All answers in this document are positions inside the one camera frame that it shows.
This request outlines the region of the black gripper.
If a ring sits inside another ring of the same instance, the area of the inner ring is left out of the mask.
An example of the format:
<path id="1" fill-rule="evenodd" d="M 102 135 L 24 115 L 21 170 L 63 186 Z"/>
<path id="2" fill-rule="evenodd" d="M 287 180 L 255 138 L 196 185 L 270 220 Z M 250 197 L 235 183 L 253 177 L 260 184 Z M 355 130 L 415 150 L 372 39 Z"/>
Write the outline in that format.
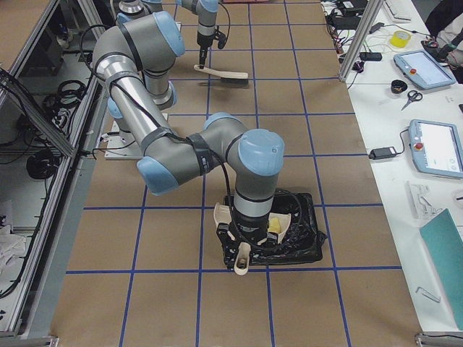
<path id="1" fill-rule="evenodd" d="M 249 244 L 253 252 L 274 252 L 276 245 L 267 245 L 270 214 L 249 217 L 242 213 L 225 213 L 216 219 L 216 234 L 223 253 L 237 253 L 241 243 Z"/>
<path id="2" fill-rule="evenodd" d="M 209 46 L 206 44 L 200 45 L 200 55 L 199 55 L 199 67 L 203 69 L 205 67 L 207 55 L 208 55 Z"/>

